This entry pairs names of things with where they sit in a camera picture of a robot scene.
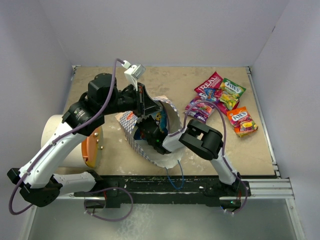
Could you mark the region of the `blue snack packet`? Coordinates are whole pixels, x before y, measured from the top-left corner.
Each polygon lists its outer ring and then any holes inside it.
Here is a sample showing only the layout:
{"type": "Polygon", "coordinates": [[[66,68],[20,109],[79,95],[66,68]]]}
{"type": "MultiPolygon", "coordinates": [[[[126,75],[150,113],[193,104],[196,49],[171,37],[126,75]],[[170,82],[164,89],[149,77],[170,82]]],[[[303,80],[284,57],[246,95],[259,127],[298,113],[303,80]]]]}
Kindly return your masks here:
{"type": "MultiPolygon", "coordinates": [[[[167,128],[167,119],[168,116],[165,113],[165,111],[159,111],[156,113],[153,113],[151,115],[152,119],[155,121],[157,124],[158,128],[162,133],[167,134],[168,133],[168,128],[167,128]]],[[[142,132],[140,127],[137,127],[137,129],[134,132],[133,135],[134,140],[146,140],[145,134],[142,132]]]]}

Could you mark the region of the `blue checkered paper bag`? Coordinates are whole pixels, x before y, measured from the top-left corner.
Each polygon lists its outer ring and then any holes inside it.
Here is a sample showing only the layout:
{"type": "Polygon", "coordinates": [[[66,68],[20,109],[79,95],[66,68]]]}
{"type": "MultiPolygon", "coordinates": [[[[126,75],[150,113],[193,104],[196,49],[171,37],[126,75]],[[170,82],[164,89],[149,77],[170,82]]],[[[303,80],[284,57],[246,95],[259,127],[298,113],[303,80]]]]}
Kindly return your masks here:
{"type": "Polygon", "coordinates": [[[154,100],[160,110],[146,118],[139,118],[130,110],[115,118],[127,142],[140,156],[165,169],[167,174],[175,166],[183,171],[181,160],[185,150],[178,141],[183,128],[178,109],[165,95],[154,100]]]}

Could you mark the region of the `purple pink candy packet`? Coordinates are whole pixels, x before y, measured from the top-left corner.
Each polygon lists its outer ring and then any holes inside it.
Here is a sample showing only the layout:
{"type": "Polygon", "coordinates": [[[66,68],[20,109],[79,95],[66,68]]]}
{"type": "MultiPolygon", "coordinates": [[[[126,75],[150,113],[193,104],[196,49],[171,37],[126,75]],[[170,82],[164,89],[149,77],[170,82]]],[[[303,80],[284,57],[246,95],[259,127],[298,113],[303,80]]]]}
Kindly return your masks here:
{"type": "Polygon", "coordinates": [[[198,102],[204,100],[206,100],[205,97],[202,97],[200,95],[195,96],[185,107],[184,112],[186,113],[189,110],[189,108],[191,108],[191,111],[187,115],[202,123],[206,123],[208,118],[214,112],[214,108],[211,104],[205,102],[197,104],[198,102]]]}

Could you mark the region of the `blue chocolate candy packet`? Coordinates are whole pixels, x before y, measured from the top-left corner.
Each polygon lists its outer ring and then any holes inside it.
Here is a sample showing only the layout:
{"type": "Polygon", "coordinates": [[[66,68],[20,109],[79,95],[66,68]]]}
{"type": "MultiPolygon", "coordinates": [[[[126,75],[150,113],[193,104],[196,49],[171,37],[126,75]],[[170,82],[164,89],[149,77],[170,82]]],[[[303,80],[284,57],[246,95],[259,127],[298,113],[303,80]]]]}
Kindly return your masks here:
{"type": "Polygon", "coordinates": [[[206,101],[217,103],[219,99],[215,96],[216,90],[214,88],[205,88],[203,93],[200,93],[199,96],[206,101]]]}

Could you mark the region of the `pink cookie snack packet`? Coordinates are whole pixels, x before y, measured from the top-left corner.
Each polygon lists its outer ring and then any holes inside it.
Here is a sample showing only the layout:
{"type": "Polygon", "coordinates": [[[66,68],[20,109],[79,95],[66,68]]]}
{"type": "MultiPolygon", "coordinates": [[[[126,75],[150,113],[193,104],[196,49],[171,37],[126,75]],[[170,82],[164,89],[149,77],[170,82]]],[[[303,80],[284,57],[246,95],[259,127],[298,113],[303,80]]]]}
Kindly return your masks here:
{"type": "Polygon", "coordinates": [[[203,94],[206,97],[207,94],[205,93],[205,89],[213,90],[213,96],[210,96],[209,98],[212,100],[216,98],[216,100],[214,101],[215,104],[218,106],[221,112],[226,115],[229,109],[227,108],[227,105],[224,102],[220,101],[220,97],[222,94],[220,85],[222,82],[223,78],[215,71],[207,80],[205,80],[203,83],[197,86],[194,89],[194,91],[197,94],[203,94]]]}

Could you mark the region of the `green yellow candy packet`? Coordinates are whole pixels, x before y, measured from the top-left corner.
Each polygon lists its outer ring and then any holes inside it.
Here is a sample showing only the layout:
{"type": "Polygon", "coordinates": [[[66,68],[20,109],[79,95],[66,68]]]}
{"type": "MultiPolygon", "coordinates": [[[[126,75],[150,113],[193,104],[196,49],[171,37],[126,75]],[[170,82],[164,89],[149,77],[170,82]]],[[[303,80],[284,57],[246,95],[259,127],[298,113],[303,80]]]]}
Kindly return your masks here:
{"type": "Polygon", "coordinates": [[[238,104],[240,97],[247,90],[245,87],[224,78],[219,86],[219,101],[229,110],[233,110],[238,104]]]}

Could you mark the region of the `orange snack packet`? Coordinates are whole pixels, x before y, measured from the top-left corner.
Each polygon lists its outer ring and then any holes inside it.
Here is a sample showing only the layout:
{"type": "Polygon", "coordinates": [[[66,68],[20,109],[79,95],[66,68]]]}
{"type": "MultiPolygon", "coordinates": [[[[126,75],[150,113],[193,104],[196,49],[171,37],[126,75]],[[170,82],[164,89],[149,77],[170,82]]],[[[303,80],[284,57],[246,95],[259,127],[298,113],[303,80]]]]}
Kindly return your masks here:
{"type": "Polygon", "coordinates": [[[228,111],[226,116],[238,137],[249,135],[259,128],[245,106],[228,111]]]}

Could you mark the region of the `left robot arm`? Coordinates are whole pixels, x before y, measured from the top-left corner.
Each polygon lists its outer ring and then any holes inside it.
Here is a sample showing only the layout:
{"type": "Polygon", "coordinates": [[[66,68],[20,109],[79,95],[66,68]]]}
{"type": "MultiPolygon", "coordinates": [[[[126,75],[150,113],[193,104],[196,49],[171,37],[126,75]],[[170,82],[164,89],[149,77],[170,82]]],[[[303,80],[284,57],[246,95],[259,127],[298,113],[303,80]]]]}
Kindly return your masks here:
{"type": "Polygon", "coordinates": [[[114,75],[96,75],[88,83],[88,90],[62,116],[60,126],[41,150],[23,167],[7,172],[15,185],[13,191],[37,207],[45,207],[64,194],[101,194],[103,180],[94,170],[68,175],[55,171],[76,146],[105,123],[106,115],[127,111],[146,118],[161,111],[161,106],[148,95],[142,83],[118,90],[114,75]]]}

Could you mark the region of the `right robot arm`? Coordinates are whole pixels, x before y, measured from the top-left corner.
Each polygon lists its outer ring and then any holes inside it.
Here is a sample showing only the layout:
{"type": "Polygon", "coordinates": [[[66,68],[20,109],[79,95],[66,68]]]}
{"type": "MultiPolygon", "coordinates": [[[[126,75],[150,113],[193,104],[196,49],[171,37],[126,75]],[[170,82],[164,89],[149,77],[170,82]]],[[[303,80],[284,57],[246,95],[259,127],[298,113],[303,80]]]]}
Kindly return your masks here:
{"type": "Polygon", "coordinates": [[[169,134],[162,132],[152,117],[138,122],[137,128],[148,145],[161,155],[186,147],[200,158],[209,161],[218,173],[226,195],[233,196],[240,190],[240,175],[226,157],[226,145],[218,130],[192,119],[186,127],[169,134]]]}

